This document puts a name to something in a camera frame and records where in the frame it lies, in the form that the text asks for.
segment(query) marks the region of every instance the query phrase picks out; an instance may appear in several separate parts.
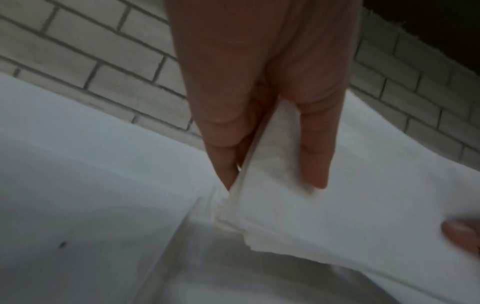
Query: fingernail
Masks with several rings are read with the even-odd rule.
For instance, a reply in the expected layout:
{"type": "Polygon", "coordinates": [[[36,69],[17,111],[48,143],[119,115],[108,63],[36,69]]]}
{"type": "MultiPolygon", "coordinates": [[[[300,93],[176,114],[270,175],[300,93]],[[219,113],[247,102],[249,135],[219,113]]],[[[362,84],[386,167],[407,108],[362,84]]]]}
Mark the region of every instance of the fingernail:
{"type": "Polygon", "coordinates": [[[452,222],[445,222],[444,224],[452,232],[455,232],[455,233],[458,233],[458,234],[461,234],[461,235],[464,235],[464,236],[478,236],[477,232],[473,228],[465,225],[462,222],[452,221],[452,222]]]}

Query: folded paper towel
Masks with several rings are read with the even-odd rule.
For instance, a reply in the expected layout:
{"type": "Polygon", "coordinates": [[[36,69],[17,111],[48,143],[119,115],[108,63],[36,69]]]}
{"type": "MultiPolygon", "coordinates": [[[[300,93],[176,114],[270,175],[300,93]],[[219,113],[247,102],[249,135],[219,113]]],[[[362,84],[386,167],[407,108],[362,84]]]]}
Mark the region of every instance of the folded paper towel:
{"type": "Polygon", "coordinates": [[[326,190],[305,187],[299,148],[299,114],[280,101],[220,215],[253,249],[366,271],[447,303],[480,302],[480,262],[440,233],[445,218],[480,217],[480,172],[426,149],[351,92],[326,190]]]}

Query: brick wall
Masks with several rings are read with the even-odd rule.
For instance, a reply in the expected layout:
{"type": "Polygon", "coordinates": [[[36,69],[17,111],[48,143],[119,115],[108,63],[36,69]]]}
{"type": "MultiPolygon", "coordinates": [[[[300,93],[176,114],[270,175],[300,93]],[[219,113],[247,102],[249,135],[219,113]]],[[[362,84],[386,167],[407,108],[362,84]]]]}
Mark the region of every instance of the brick wall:
{"type": "MultiPolygon", "coordinates": [[[[203,147],[159,0],[2,0],[0,71],[203,147]]],[[[480,170],[480,79],[368,11],[351,88],[407,135],[480,170]]]]}

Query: hand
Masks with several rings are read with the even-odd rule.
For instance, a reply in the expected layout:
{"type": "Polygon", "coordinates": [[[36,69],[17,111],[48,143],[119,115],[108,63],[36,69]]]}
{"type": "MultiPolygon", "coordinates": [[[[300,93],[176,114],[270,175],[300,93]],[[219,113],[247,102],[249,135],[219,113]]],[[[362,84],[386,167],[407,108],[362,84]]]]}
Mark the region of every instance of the hand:
{"type": "Polygon", "coordinates": [[[441,230],[454,245],[480,256],[480,220],[447,221],[441,230]]]}
{"type": "Polygon", "coordinates": [[[193,119],[227,188],[279,96],[301,114],[305,181],[327,186],[361,4],[166,1],[193,119]]]}

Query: white brick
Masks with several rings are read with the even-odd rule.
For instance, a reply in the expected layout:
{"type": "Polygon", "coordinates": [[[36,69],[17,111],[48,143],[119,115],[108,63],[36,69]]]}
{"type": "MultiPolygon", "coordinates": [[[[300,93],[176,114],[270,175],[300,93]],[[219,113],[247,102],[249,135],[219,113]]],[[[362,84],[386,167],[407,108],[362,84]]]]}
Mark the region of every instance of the white brick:
{"type": "Polygon", "coordinates": [[[0,55],[83,86],[95,61],[0,20],[0,55]]]}
{"type": "Polygon", "coordinates": [[[401,37],[398,41],[395,55],[415,68],[427,74],[440,84],[446,84],[449,78],[448,62],[411,39],[401,37]]]}
{"type": "Polygon", "coordinates": [[[458,161],[460,157],[461,143],[418,121],[410,120],[406,134],[446,158],[458,161]]]}
{"type": "Polygon", "coordinates": [[[439,107],[390,80],[386,81],[381,99],[429,125],[437,125],[439,107]]]}
{"type": "Polygon", "coordinates": [[[47,32],[52,37],[135,74],[152,79],[163,56],[60,10],[47,32]]]}
{"type": "Polygon", "coordinates": [[[480,127],[480,105],[475,105],[471,114],[471,123],[480,127]]]}
{"type": "Polygon", "coordinates": [[[100,67],[89,90],[183,129],[190,121],[185,99],[107,66],[100,67]]]}
{"type": "Polygon", "coordinates": [[[54,6],[41,0],[1,0],[3,16],[40,30],[53,12],[54,6]]]}
{"type": "Polygon", "coordinates": [[[466,119],[469,116],[472,104],[470,101],[461,98],[447,87],[437,84],[428,77],[421,78],[417,92],[462,118],[466,119]]]}
{"type": "Polygon", "coordinates": [[[360,35],[387,53],[393,53],[398,30],[376,14],[362,16],[360,35]]]}
{"type": "Polygon", "coordinates": [[[157,83],[182,95],[187,95],[178,62],[168,58],[158,76],[157,83]]]}
{"type": "Polygon", "coordinates": [[[116,28],[127,7],[117,0],[56,0],[79,13],[116,28]]]}
{"type": "Polygon", "coordinates": [[[465,147],[461,155],[461,163],[465,166],[480,171],[480,153],[465,147]]]}
{"type": "Polygon", "coordinates": [[[380,96],[384,86],[385,77],[379,73],[364,67],[358,62],[353,62],[351,68],[350,84],[370,93],[376,97],[380,96]]]}
{"type": "Polygon", "coordinates": [[[17,67],[13,64],[0,60],[0,72],[13,75],[16,69],[17,67]]]}
{"type": "Polygon", "coordinates": [[[72,88],[29,71],[21,71],[18,78],[128,122],[131,122],[135,116],[134,112],[100,98],[95,98],[80,88],[72,88]]]}
{"type": "Polygon", "coordinates": [[[383,104],[381,101],[369,96],[359,90],[352,89],[352,92],[366,104],[368,104],[372,109],[377,111],[382,115],[386,120],[391,124],[396,126],[400,130],[405,130],[407,125],[407,116],[391,107],[383,104]]]}
{"type": "Polygon", "coordinates": [[[137,6],[150,14],[156,15],[162,19],[167,20],[167,12],[163,0],[127,0],[129,3],[137,6]]]}
{"type": "Polygon", "coordinates": [[[480,102],[480,80],[461,72],[454,72],[450,82],[450,88],[467,100],[480,102]]]}
{"type": "Polygon", "coordinates": [[[153,17],[132,10],[121,31],[154,48],[175,55],[170,27],[153,17]]]}
{"type": "Polygon", "coordinates": [[[419,71],[399,61],[392,55],[362,41],[356,59],[380,72],[387,78],[395,80],[408,88],[414,89],[419,79],[419,71]]]}
{"type": "Polygon", "coordinates": [[[172,139],[175,139],[176,141],[180,141],[181,143],[195,147],[199,150],[205,150],[205,145],[201,138],[192,135],[186,131],[175,129],[171,126],[163,124],[160,121],[151,119],[149,117],[140,116],[136,124],[156,133],[159,133],[163,136],[170,137],[172,139]]]}
{"type": "Polygon", "coordinates": [[[202,134],[200,133],[200,129],[195,121],[191,124],[189,131],[197,134],[200,137],[202,136],[202,134]]]}
{"type": "Polygon", "coordinates": [[[449,112],[442,113],[439,129],[469,146],[480,149],[480,129],[449,112]]]}

